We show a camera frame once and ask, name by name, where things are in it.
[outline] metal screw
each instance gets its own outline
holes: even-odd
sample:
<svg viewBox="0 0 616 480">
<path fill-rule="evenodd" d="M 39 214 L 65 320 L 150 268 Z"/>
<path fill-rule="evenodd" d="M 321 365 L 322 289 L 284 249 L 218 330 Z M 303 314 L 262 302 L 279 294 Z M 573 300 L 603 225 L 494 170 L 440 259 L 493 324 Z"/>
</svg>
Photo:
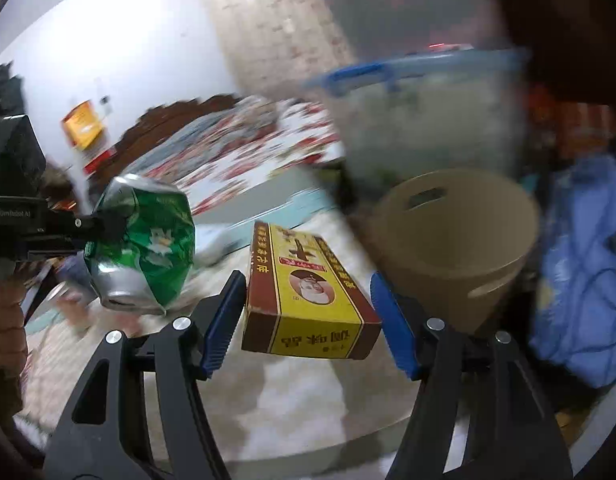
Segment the metal screw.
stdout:
<svg viewBox="0 0 616 480">
<path fill-rule="evenodd" d="M 172 327 L 175 330 L 185 330 L 190 326 L 190 323 L 191 321 L 189 317 L 178 317 L 172 322 Z"/>
<path fill-rule="evenodd" d="M 446 324 L 444 323 L 444 320 L 439 319 L 438 317 L 431 317 L 426 322 L 426 326 L 431 330 L 435 330 L 436 332 L 439 332 L 440 330 L 443 330 L 446 328 Z"/>
<path fill-rule="evenodd" d="M 119 330 L 113 330 L 112 332 L 108 332 L 106 334 L 106 343 L 110 343 L 111 345 L 114 345 L 120 339 L 121 332 Z"/>
<path fill-rule="evenodd" d="M 502 345 L 507 345 L 512 341 L 512 338 L 508 332 L 504 332 L 503 330 L 499 330 L 495 334 L 495 339 L 499 341 Z"/>
</svg>

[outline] floral bedsheet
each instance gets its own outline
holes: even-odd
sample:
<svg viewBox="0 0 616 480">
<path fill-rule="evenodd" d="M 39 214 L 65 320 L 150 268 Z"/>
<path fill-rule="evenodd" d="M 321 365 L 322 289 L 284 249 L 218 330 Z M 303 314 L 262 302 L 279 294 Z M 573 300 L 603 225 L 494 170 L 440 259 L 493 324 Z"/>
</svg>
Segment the floral bedsheet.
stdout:
<svg viewBox="0 0 616 480">
<path fill-rule="evenodd" d="M 184 150 L 142 174 L 176 184 L 188 196 L 194 216 L 295 164 L 322 164 L 344 156 L 339 134 L 322 104 L 268 102 L 264 113 L 261 109 L 259 103 L 256 117 L 226 115 Z M 273 111 L 276 120 L 268 117 Z M 199 165 L 189 170 L 197 161 Z"/>
</svg>

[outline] bucket handle hole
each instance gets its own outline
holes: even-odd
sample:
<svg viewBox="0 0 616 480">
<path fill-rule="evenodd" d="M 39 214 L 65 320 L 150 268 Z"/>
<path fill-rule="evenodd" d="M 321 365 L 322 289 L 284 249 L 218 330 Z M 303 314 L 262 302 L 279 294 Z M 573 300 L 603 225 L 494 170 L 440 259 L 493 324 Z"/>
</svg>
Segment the bucket handle hole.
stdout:
<svg viewBox="0 0 616 480">
<path fill-rule="evenodd" d="M 444 187 L 433 187 L 431 189 L 421 191 L 415 195 L 412 195 L 408 199 L 408 203 L 406 204 L 406 209 L 412 210 L 424 204 L 434 202 L 435 200 L 441 200 L 446 195 L 447 195 L 447 190 Z"/>
</svg>

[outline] wooden headboard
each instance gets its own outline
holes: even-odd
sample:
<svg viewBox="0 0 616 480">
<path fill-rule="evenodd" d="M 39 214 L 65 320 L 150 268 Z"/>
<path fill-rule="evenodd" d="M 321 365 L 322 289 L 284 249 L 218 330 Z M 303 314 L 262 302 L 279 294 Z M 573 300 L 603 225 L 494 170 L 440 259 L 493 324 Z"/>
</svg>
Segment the wooden headboard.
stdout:
<svg viewBox="0 0 616 480">
<path fill-rule="evenodd" d="M 98 198 L 113 177 L 120 174 L 126 166 L 161 144 L 189 122 L 212 112 L 233 108 L 236 102 L 234 96 L 221 94 L 203 103 L 197 100 L 178 101 L 169 106 L 150 108 L 115 144 L 117 153 L 99 164 L 96 171 L 88 178 L 90 199 Z"/>
</svg>

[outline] plastic storage container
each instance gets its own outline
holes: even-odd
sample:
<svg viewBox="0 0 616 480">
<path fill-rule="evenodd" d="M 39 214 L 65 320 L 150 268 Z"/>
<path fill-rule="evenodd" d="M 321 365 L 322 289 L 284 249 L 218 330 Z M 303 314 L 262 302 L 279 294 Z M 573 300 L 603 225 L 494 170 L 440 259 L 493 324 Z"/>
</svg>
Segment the plastic storage container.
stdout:
<svg viewBox="0 0 616 480">
<path fill-rule="evenodd" d="M 445 168 L 515 176 L 523 139 L 523 54 L 461 50 L 342 68 L 320 88 L 362 198 Z"/>
<path fill-rule="evenodd" d="M 324 0 L 359 62 L 425 52 L 437 43 L 511 46 L 498 0 Z"/>
</svg>

